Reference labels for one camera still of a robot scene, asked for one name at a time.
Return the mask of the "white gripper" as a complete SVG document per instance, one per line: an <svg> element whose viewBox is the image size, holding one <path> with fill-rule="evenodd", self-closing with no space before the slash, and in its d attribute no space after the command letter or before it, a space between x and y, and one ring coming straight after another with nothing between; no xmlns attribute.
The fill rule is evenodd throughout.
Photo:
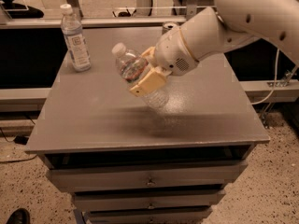
<svg viewBox="0 0 299 224"><path fill-rule="evenodd" d="M173 76L183 76L195 69L199 62L187 49L183 34L175 27L163 34L155 47L149 47L141 56L152 66L160 65L172 72ZM163 87L166 77L155 69L150 69L129 92L136 97L148 95Z"/></svg>

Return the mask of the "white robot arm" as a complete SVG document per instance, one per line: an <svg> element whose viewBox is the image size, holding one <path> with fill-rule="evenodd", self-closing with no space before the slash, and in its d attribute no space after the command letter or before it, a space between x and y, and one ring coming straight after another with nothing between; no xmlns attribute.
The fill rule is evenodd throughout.
<svg viewBox="0 0 299 224"><path fill-rule="evenodd" d="M161 36L142 56L149 68L130 93L142 97L183 76L205 58L262 38L299 65L299 0L214 0L180 26Z"/></svg>

